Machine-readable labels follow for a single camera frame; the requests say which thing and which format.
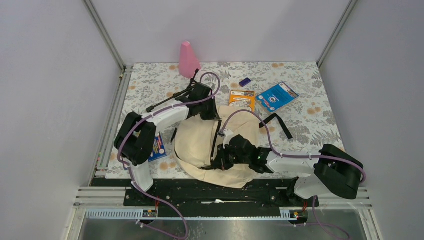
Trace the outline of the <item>beige canvas backpack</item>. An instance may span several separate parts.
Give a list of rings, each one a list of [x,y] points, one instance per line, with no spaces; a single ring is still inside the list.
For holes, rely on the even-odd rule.
[[[236,164],[229,170],[205,170],[217,155],[218,145],[223,143],[217,135],[226,128],[241,135],[254,146],[259,146],[260,121],[247,112],[246,107],[219,106],[219,120],[202,120],[199,115],[183,120],[173,141],[173,154],[182,169],[192,178],[226,188],[241,189],[251,182],[257,173],[246,164]]]

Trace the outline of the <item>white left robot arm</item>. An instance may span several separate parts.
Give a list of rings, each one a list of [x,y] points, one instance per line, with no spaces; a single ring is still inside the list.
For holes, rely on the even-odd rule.
[[[142,205],[148,206],[155,200],[149,157],[157,134],[191,117],[219,120],[215,96],[220,88],[220,82],[212,89],[192,77],[186,89],[148,107],[143,114],[133,111],[125,117],[113,145],[118,151],[117,160],[128,171],[131,185],[137,190],[135,197]]]

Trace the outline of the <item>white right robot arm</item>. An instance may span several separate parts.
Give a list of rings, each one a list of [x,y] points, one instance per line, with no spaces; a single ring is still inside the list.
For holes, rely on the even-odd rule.
[[[331,193],[339,198],[354,200],[359,186],[367,175],[364,166],[355,158],[331,144],[317,152],[277,151],[273,145],[256,147],[249,140],[235,134],[227,125],[240,111],[230,114],[216,136],[223,142],[217,146],[211,167],[228,171],[236,165],[246,165],[259,174],[296,173],[287,191],[287,201],[293,206],[317,195]]]

